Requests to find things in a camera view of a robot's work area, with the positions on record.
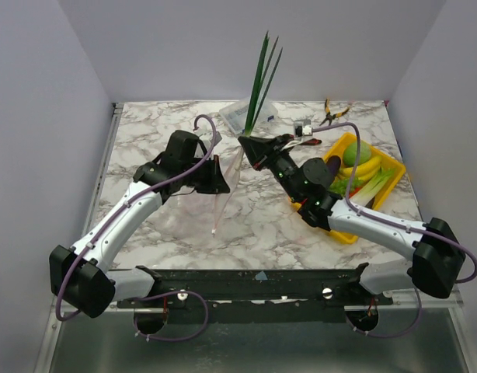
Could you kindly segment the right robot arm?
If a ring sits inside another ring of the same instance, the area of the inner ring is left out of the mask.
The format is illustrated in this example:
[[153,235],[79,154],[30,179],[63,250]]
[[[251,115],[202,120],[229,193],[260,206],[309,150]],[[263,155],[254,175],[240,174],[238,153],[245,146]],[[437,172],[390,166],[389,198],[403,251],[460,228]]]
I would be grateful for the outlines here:
[[397,219],[353,204],[329,191],[333,173],[321,158],[297,165],[285,149],[286,135],[238,139],[250,165],[268,169],[298,213],[314,228],[346,232],[377,243],[400,260],[366,266],[347,285],[349,299],[362,305],[384,291],[418,288],[435,298],[448,298],[465,261],[450,225],[439,218],[428,222]]

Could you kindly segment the green toy scallion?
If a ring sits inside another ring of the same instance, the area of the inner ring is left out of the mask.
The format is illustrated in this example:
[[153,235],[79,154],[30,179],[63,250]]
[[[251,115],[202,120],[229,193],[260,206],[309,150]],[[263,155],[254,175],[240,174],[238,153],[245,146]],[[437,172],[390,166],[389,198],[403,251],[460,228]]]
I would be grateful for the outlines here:
[[273,79],[277,73],[283,53],[283,48],[277,51],[278,41],[279,37],[276,37],[274,42],[271,42],[269,32],[266,32],[263,38],[245,117],[245,129],[243,134],[246,136],[250,136],[256,126],[263,104],[266,101]]

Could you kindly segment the clear zip top bag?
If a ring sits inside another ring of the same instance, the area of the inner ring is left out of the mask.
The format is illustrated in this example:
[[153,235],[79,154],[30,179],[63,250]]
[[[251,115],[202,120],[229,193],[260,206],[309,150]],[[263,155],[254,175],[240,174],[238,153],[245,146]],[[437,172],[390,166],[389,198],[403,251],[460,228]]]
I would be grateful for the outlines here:
[[210,250],[245,238],[247,229],[230,218],[214,224],[214,200],[191,188],[171,196],[160,210],[158,243]]

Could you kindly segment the toy celery stalk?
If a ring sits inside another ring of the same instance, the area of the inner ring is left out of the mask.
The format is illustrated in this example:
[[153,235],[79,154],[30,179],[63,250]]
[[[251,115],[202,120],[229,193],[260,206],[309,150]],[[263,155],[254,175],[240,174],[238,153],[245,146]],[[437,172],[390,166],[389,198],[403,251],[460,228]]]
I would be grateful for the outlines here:
[[350,202],[354,205],[377,210],[394,186],[395,169],[381,167],[375,176],[350,197]]

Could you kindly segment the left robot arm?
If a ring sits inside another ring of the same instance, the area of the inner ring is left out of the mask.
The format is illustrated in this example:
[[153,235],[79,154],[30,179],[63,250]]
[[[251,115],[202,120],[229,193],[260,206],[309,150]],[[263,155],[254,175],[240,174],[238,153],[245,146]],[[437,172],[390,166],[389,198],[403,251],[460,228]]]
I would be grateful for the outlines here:
[[182,187],[201,194],[229,193],[213,148],[221,136],[177,130],[165,151],[139,166],[122,198],[71,247],[57,246],[49,257],[50,285],[59,302],[91,318],[111,302],[136,298],[146,307],[161,301],[155,272],[145,267],[115,272],[113,261],[138,227]]

